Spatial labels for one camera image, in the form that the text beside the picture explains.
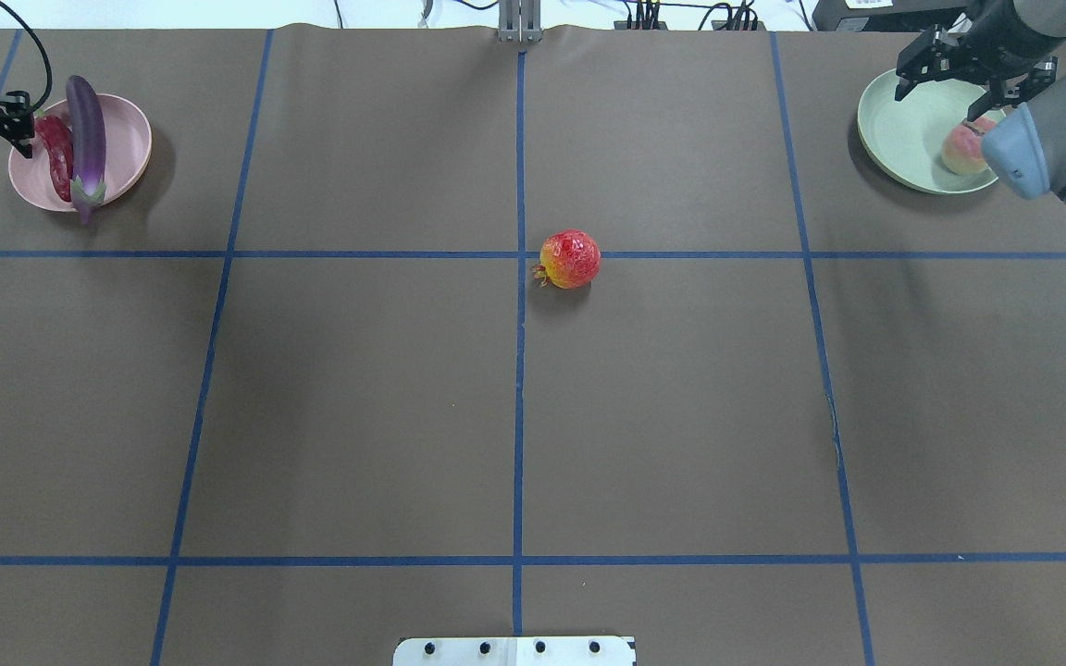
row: pink plate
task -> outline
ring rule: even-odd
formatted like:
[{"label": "pink plate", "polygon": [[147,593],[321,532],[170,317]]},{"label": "pink plate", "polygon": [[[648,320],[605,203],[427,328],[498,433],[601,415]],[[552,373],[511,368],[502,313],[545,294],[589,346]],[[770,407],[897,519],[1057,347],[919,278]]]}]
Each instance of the pink plate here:
[{"label": "pink plate", "polygon": [[[122,197],[139,181],[150,163],[150,123],[141,109],[116,95],[97,94],[101,116],[106,118],[106,202]],[[56,101],[46,114],[56,114],[68,121],[68,100]],[[32,158],[26,159],[11,149],[7,173],[16,193],[31,206],[46,211],[75,210],[72,204],[55,194],[47,170],[47,150],[38,136],[34,139]]]}]

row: metal bracket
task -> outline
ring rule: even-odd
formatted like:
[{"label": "metal bracket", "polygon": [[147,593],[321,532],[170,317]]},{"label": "metal bracket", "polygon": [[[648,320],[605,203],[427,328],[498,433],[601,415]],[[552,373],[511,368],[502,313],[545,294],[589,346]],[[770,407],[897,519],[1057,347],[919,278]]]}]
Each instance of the metal bracket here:
[{"label": "metal bracket", "polygon": [[542,0],[500,0],[500,42],[542,42]]},{"label": "metal bracket", "polygon": [[635,639],[625,636],[406,639],[393,666],[635,666]]}]

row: plate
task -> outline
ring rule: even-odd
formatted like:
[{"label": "plate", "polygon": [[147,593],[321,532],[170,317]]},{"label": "plate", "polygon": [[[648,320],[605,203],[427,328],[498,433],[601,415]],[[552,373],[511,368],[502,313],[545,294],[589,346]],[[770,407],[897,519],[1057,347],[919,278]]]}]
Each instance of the plate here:
[{"label": "plate", "polygon": [[[989,168],[957,176],[940,159],[940,146],[949,131],[965,119],[969,104],[985,91],[965,81],[932,81],[895,101],[898,84],[895,70],[884,72],[867,85],[858,100],[858,134],[875,164],[921,193],[967,194],[992,185],[998,176]],[[998,123],[1006,114],[994,110],[985,117]]]},{"label": "plate", "polygon": [[[133,101],[117,95],[97,94],[101,117],[106,121],[106,204],[122,197],[134,186],[150,164],[150,123]],[[46,114],[55,114],[68,123],[68,100],[56,101]],[[11,149],[7,173],[16,193],[31,206],[46,211],[72,212],[72,204],[55,194],[47,170],[47,150],[35,139],[32,158]]]}]

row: green plate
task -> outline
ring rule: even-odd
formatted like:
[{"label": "green plate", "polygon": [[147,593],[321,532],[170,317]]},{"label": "green plate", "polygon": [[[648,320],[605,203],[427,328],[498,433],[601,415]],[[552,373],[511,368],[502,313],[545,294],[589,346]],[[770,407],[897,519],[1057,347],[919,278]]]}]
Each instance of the green plate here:
[{"label": "green plate", "polygon": [[[884,72],[858,100],[858,134],[875,164],[921,193],[966,194],[992,185],[998,180],[992,170],[957,176],[940,159],[944,136],[985,91],[965,81],[932,81],[917,85],[904,101],[895,101],[898,83],[895,70]],[[985,116],[997,123],[1006,114],[995,110]]]}]

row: blue tape line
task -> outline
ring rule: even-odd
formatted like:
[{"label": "blue tape line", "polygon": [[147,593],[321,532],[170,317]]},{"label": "blue tape line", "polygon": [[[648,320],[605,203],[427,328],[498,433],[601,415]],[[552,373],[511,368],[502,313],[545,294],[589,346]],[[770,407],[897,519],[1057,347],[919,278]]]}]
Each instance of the blue tape line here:
[{"label": "blue tape line", "polygon": [[11,39],[11,47],[7,49],[7,56],[3,61],[3,68],[0,70],[0,93],[3,92],[3,85],[7,84],[7,75],[11,72],[11,65],[14,64],[14,56],[18,52],[18,42],[22,38],[22,31],[16,30],[14,37]]},{"label": "blue tape line", "polygon": [[[811,251],[813,260],[1066,260],[1066,253]],[[0,249],[0,258],[224,258],[226,249]],[[376,260],[513,260],[529,249],[233,249],[233,258],[376,258]],[[803,260],[801,251],[771,249],[610,249],[604,260]]]},{"label": "blue tape line", "polygon": [[178,571],[174,561],[166,566],[164,594],[159,599],[159,622],[156,624],[154,648],[150,649],[150,666],[159,666],[162,661],[162,646],[164,646],[166,637],[166,617],[171,616],[171,599],[175,590],[175,573]]},{"label": "blue tape line", "polygon": [[925,552],[861,555],[863,565],[964,565],[971,562],[1066,562],[1066,552]]},{"label": "blue tape line", "polygon": [[1066,260],[1066,253],[811,251],[815,260]]},{"label": "blue tape line", "polygon": [[526,566],[849,565],[850,555],[528,555]]},{"label": "blue tape line", "polygon": [[504,249],[238,249],[238,258],[343,258],[343,260],[515,260],[524,254]]},{"label": "blue tape line", "polygon": [[523,632],[524,553],[524,51],[516,55],[516,418],[513,423],[513,635]]},{"label": "blue tape line", "polygon": [[175,511],[175,531],[171,543],[171,563],[166,566],[164,596],[159,604],[159,622],[156,626],[156,637],[150,651],[150,666],[159,666],[162,659],[162,646],[166,633],[166,619],[171,615],[171,602],[175,590],[175,569],[178,566],[180,547],[183,542],[183,523],[187,520],[187,503],[192,497],[192,477],[195,474],[195,460],[200,448],[200,433],[204,427],[204,408],[208,401],[208,388],[212,383],[212,367],[216,356],[216,334],[221,330],[221,315],[224,314],[225,298],[228,295],[228,275],[232,270],[233,248],[237,244],[237,231],[241,226],[242,202],[245,200],[245,184],[249,178],[249,161],[254,157],[254,141],[257,137],[257,121],[262,108],[262,94],[265,90],[265,72],[270,66],[270,48],[274,44],[274,31],[265,31],[265,42],[262,45],[262,66],[258,70],[257,92],[254,93],[254,108],[249,113],[249,131],[245,136],[245,156],[242,158],[241,180],[237,182],[237,197],[233,201],[232,222],[228,228],[228,248],[225,249],[225,264],[221,270],[221,286],[216,288],[216,306],[212,312],[212,328],[208,332],[208,350],[204,359],[204,374],[199,379],[199,396],[196,397],[195,421],[192,424],[192,441],[187,450],[187,464],[183,469],[183,484],[179,493],[179,508]]},{"label": "blue tape line", "polygon": [[401,566],[512,566],[507,555],[448,555],[448,556],[271,556],[271,557],[179,557],[180,566],[329,566],[329,568],[401,568]]},{"label": "blue tape line", "polygon": [[604,260],[798,260],[804,253],[720,251],[720,249],[614,249],[604,251]]},{"label": "blue tape line", "polygon": [[874,666],[874,648],[871,641],[871,621],[867,611],[867,590],[862,586],[862,566],[858,561],[858,536],[854,531],[854,511],[850,501],[850,481],[845,476],[845,456],[841,446],[841,431],[838,428],[838,412],[833,394],[833,375],[829,374],[829,355],[825,353],[824,329],[821,326],[821,305],[817,299],[817,277],[812,273],[812,255],[809,249],[809,233],[804,223],[804,204],[801,198],[801,180],[796,176],[796,149],[792,146],[792,126],[788,115],[788,100],[784,94],[784,72],[779,59],[779,42],[771,32],[771,60],[775,69],[775,94],[779,100],[779,117],[784,129],[784,149],[788,152],[788,174],[792,184],[792,201],[796,207],[796,228],[801,233],[801,251],[804,253],[804,281],[808,285],[809,307],[812,311],[812,330],[817,336],[817,355],[821,360],[821,383],[829,401],[833,422],[833,443],[838,450],[838,493],[841,496],[842,518],[845,520],[845,543],[850,548],[851,572],[854,578],[854,599],[858,604],[858,624],[862,636],[862,653],[867,666]]},{"label": "blue tape line", "polygon": [[224,249],[0,249],[0,258],[223,258]]},{"label": "blue tape line", "polygon": [[[813,555],[447,555],[447,556],[180,556],[177,568],[406,568],[406,566],[817,566],[966,565],[1054,562],[1065,552],[813,553]],[[0,555],[0,566],[168,566],[173,557]]]},{"label": "blue tape line", "polygon": [[169,557],[0,555],[0,566],[166,566]]},{"label": "blue tape line", "polygon": [[0,93],[3,92],[3,87],[7,84],[7,75],[11,74],[11,65],[14,64],[14,59],[18,53],[18,44],[22,43],[22,30],[16,30],[14,37],[11,39],[11,47],[7,49],[7,60],[3,61],[3,71],[0,72]]}]

